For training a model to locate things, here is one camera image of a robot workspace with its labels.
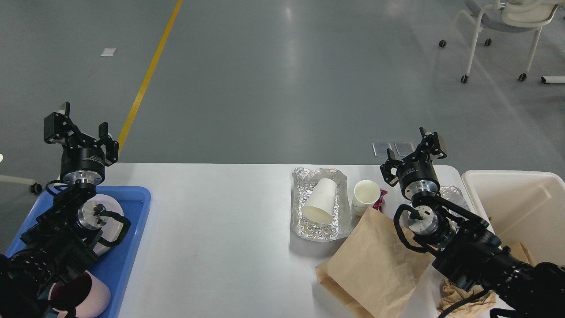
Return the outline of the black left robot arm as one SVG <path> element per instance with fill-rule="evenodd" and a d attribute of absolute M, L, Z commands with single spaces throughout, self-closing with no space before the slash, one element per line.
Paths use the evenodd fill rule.
<path fill-rule="evenodd" d="M 119 143 L 108 132 L 107 122 L 98 127 L 98 138 L 79 130 L 70 117 L 70 103 L 44 119 L 44 141 L 63 148 L 60 179 L 53 204 L 25 231 L 25 247 L 14 255 L 1 255 L 1 316 L 43 318 L 49 309 L 64 310 L 74 318 L 69 302 L 41 300 L 52 283 L 77 279 L 99 258 L 95 246 L 111 248 L 125 239 L 131 222 L 102 204 L 92 208 L 97 185 L 105 180 L 105 168 L 117 162 Z"/>

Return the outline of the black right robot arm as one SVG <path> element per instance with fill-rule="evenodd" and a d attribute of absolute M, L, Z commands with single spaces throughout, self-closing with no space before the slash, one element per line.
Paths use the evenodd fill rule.
<path fill-rule="evenodd" d="M 482 291 L 449 306 L 440 317 L 493 291 L 510 309 L 493 308 L 491 318 L 562 318 L 564 316 L 564 266 L 541 262 L 527 264 L 511 255 L 510 247 L 488 229 L 488 221 L 444 199 L 433 168 L 444 159 L 436 132 L 419 129 L 422 140 L 403 159 L 391 149 L 380 166 L 389 186 L 399 185 L 409 204 L 401 204 L 393 216 L 400 242 L 411 251 L 434 256 L 432 266 L 456 287 Z"/>

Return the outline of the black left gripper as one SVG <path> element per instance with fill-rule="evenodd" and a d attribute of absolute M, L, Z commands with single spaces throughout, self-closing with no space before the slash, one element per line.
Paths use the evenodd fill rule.
<path fill-rule="evenodd" d="M 90 183 L 99 185 L 105 180 L 105 167 L 117 162 L 119 143 L 109 134 L 108 123 L 98 127 L 98 139 L 93 137 L 92 148 L 69 116 L 71 104 L 64 102 L 57 111 L 44 118 L 44 142 L 63 148 L 60 180 L 67 185 Z"/>

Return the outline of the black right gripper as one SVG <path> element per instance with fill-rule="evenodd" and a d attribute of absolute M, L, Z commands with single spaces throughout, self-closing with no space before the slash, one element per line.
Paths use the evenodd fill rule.
<path fill-rule="evenodd" d="M 418 193 L 431 196 L 440 193 L 441 186 L 432 162 L 448 156 L 443 147 L 443 139 L 437 132 L 429 132 L 425 128 L 418 130 L 422 140 L 411 153 L 411 163 L 403 164 L 402 160 L 396 159 L 392 149 L 387 149 L 387 160 L 380 165 L 385 183 L 390 187 L 399 183 L 401 193 L 408 201 Z"/>

